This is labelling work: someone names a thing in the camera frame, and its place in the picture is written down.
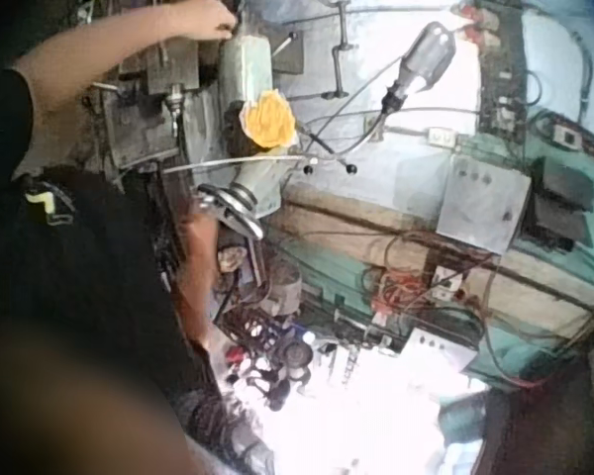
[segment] bright light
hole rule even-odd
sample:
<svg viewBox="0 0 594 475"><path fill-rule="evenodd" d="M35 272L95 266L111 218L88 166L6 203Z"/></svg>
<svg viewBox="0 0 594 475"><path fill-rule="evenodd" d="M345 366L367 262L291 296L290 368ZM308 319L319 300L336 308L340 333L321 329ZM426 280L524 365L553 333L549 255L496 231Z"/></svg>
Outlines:
<svg viewBox="0 0 594 475"><path fill-rule="evenodd" d="M305 332L304 335L301 337L306 344L313 344L317 336L312 332Z"/></svg>

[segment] sleeve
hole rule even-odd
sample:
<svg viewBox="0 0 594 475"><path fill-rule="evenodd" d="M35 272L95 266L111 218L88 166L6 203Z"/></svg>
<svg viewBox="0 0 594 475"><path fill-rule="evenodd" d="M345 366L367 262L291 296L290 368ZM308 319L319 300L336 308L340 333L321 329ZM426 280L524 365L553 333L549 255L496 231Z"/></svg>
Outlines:
<svg viewBox="0 0 594 475"><path fill-rule="evenodd" d="M24 158L33 132L33 99L25 78L13 69L0 72L0 188Z"/></svg>

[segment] black shirt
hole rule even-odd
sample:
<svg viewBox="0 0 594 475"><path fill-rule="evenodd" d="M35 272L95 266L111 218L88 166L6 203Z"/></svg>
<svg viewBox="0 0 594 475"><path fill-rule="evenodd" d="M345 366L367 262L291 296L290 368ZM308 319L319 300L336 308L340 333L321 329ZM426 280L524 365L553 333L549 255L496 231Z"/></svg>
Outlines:
<svg viewBox="0 0 594 475"><path fill-rule="evenodd" d="M74 338L152 380L201 443L203 401L220 400L207 352L185 341L156 270L137 210L101 176L47 170L53 223L31 203L31 183L12 181L31 141L33 102L16 71L0 75L0 320L26 321Z"/></svg>

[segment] yellow cloth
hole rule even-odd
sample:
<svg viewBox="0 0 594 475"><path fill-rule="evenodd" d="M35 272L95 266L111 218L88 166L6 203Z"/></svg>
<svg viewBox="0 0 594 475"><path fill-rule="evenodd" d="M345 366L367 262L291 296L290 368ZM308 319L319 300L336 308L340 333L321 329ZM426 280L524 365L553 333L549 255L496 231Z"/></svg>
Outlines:
<svg viewBox="0 0 594 475"><path fill-rule="evenodd" d="M287 146L295 136L295 117L288 101L276 90L262 92L257 104L243 112L243 129L259 146Z"/></svg>

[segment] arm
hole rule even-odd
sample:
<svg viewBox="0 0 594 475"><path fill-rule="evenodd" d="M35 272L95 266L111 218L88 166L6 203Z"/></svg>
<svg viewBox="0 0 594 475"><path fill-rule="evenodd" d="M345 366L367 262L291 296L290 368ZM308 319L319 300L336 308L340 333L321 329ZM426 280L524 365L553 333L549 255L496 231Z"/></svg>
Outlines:
<svg viewBox="0 0 594 475"><path fill-rule="evenodd" d="M218 275L218 223L208 215L195 214L185 231L187 262L174 289L174 305L187 339L208 349L207 304Z"/></svg>
<svg viewBox="0 0 594 475"><path fill-rule="evenodd" d="M39 118L142 49L178 36L228 39L235 24L236 18L219 0L139 8L52 37L14 67L29 83Z"/></svg>

